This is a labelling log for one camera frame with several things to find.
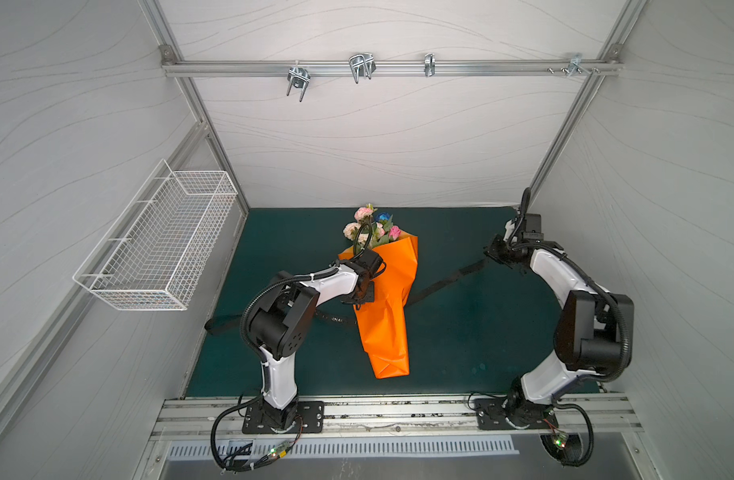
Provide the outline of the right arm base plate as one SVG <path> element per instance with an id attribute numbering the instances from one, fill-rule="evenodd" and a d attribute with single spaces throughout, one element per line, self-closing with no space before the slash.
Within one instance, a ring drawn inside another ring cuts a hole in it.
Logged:
<path id="1" fill-rule="evenodd" d="M 469 401 L 479 430 L 541 430 L 559 423 L 547 405 L 506 398 L 477 397 Z"/>

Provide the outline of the black printed ribbon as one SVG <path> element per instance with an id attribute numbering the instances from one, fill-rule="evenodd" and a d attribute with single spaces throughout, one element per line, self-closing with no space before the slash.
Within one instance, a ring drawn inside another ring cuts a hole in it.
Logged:
<path id="1" fill-rule="evenodd" d="M 439 280 L 433 283 L 432 285 L 426 287 L 425 289 L 420 290 L 416 293 L 412 293 L 408 297 L 406 306 L 409 307 L 409 306 L 418 304 L 419 302 L 425 300 L 429 296 L 460 281 L 465 276 L 481 271 L 485 267 L 486 263 L 487 263 L 486 260 L 476 261 L 470 265 L 467 265 L 461 269 L 456 270 L 451 275 L 447 276 L 446 278 L 442 280 Z M 325 312 L 321 309 L 316 310 L 314 314 L 314 318 L 324 320 L 324 321 L 329 321 L 332 323 L 337 323 L 337 324 L 345 324 L 345 325 L 355 325 L 356 324 L 355 317 L 339 317 L 336 315 L 332 315 L 328 312 Z M 240 325 L 240 320 L 241 320 L 241 315 L 213 316 L 212 318 L 206 321 L 204 325 L 204 330 L 209 335 L 215 335 L 215 336 L 221 335 L 227 331 L 238 329 Z"/>

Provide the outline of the magenta fake rose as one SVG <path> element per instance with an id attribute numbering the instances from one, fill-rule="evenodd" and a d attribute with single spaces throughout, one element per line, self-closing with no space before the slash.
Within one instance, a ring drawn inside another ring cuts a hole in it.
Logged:
<path id="1" fill-rule="evenodd" d="M 402 230 L 398 226 L 393 225 L 388 232 L 389 241 L 393 242 L 393 241 L 398 240 L 401 234 L 402 234 Z"/>

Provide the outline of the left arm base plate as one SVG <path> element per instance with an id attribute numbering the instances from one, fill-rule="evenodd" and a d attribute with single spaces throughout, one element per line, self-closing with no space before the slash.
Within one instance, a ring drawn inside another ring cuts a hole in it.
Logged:
<path id="1" fill-rule="evenodd" d="M 260 401 L 246 409 L 243 434 L 321 433 L 324 403 L 294 400 L 284 409 L 276 409 Z"/>

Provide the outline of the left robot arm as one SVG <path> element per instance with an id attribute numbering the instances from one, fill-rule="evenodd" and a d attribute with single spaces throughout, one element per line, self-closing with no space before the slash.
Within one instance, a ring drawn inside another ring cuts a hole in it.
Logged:
<path id="1" fill-rule="evenodd" d="M 364 250 L 313 273 L 281 271 L 246 307 L 239 326 L 243 340 L 260 360 L 261 411 L 272 429 L 287 431 L 295 421 L 299 399 L 295 356 L 317 308 L 333 299 L 354 307 L 373 302 L 374 280 L 384 270 L 380 255 Z"/>

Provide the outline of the light pink fake rose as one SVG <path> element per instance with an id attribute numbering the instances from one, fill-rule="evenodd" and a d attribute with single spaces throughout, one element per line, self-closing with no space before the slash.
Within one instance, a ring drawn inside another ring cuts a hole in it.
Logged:
<path id="1" fill-rule="evenodd" d="M 371 225 L 376 208 L 372 204 L 361 206 L 354 213 L 354 219 L 359 226 Z"/>

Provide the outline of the orange wrapping paper sheet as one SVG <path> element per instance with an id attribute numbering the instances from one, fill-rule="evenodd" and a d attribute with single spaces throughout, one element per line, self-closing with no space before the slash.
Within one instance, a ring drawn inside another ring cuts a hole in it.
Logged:
<path id="1" fill-rule="evenodd" d="M 354 310 L 362 347 L 378 379 L 410 373 L 404 308 L 419 264 L 418 237 L 407 232 L 376 248 L 386 270 L 375 281 L 375 300 Z"/>

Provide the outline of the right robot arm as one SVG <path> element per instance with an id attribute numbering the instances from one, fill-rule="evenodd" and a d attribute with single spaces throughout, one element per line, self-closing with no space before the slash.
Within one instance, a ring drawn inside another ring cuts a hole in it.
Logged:
<path id="1" fill-rule="evenodd" d="M 541 277 L 561 308 L 553 350 L 512 383 L 502 404 L 511 426 L 526 429 L 538 423 L 554 402 L 578 385 L 615 380 L 628 367 L 633 301 L 602 287 L 558 243 L 545 240 L 540 215 L 520 211 L 495 237 L 486 255 Z"/>

